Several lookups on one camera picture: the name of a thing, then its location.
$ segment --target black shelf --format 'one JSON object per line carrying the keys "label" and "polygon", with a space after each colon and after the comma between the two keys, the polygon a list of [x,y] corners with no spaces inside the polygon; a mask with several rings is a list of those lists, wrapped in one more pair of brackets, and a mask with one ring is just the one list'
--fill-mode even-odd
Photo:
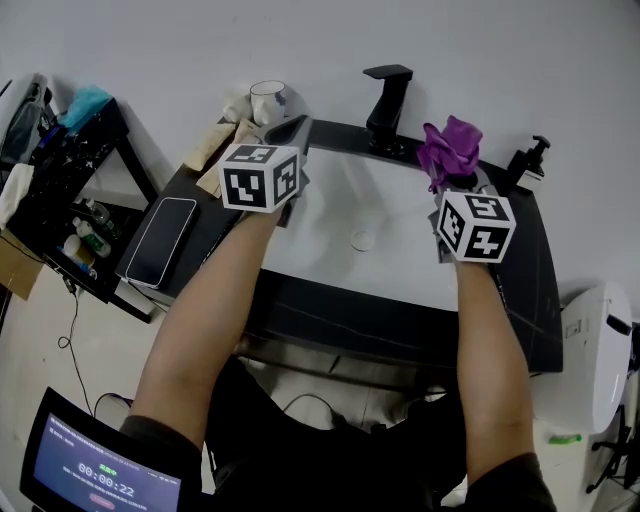
{"label": "black shelf", "polygon": [[64,244],[67,236],[75,233],[71,226],[71,220],[75,216],[87,220],[99,234],[103,234],[92,221],[88,209],[73,204],[73,201],[113,150],[120,154],[148,204],[152,205],[156,200],[157,191],[136,157],[127,138],[128,133],[129,128],[118,104],[112,99],[78,133],[51,138],[50,146],[45,144],[44,149],[34,151],[30,163],[35,169],[29,191],[20,202],[8,228],[18,240],[57,272],[98,299],[111,302],[149,322],[148,315],[114,294],[120,281],[115,269],[149,206],[144,211],[139,211],[105,205],[114,222],[118,221],[123,225],[123,233],[117,240],[113,240],[108,234],[105,236],[112,245],[112,251],[107,258],[96,257],[94,268],[98,274],[97,279],[82,271],[57,248]]}

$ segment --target timer display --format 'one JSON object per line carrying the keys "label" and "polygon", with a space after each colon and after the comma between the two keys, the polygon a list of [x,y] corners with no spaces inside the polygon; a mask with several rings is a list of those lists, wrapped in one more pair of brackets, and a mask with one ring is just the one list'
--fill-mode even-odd
{"label": "timer display", "polygon": [[35,478],[83,510],[176,512],[180,480],[137,464],[49,415]]}
{"label": "timer display", "polygon": [[105,476],[102,473],[96,473],[93,469],[82,462],[78,464],[78,471],[80,471],[80,473],[84,473],[89,478],[93,478],[95,481],[106,485],[110,489],[113,488],[116,491],[120,491],[122,494],[133,497],[134,490],[131,487],[124,484],[118,484],[118,482],[114,482],[112,478]]}

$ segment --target mug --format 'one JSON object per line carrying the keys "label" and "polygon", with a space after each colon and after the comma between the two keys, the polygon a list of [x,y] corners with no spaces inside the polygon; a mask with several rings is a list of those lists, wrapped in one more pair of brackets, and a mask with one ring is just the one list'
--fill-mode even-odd
{"label": "mug", "polygon": [[287,108],[285,85],[277,80],[258,82],[251,86],[253,120],[259,126],[273,124],[284,119]]}

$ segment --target phone screen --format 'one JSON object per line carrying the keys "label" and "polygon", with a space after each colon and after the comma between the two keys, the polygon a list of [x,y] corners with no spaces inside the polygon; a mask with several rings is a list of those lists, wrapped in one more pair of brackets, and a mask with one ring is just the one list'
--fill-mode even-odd
{"label": "phone screen", "polygon": [[153,288],[160,285],[195,206],[193,199],[162,200],[129,263],[127,279]]}

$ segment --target person's arm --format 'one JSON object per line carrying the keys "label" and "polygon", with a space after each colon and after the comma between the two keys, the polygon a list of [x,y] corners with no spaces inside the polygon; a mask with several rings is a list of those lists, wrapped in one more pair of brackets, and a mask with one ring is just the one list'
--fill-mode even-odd
{"label": "person's arm", "polygon": [[458,386],[467,432],[469,484],[534,451],[529,373],[485,265],[457,263]]}
{"label": "person's arm", "polygon": [[244,330],[280,213],[247,216],[182,290],[153,344],[132,415],[163,423],[202,449],[213,386]]}

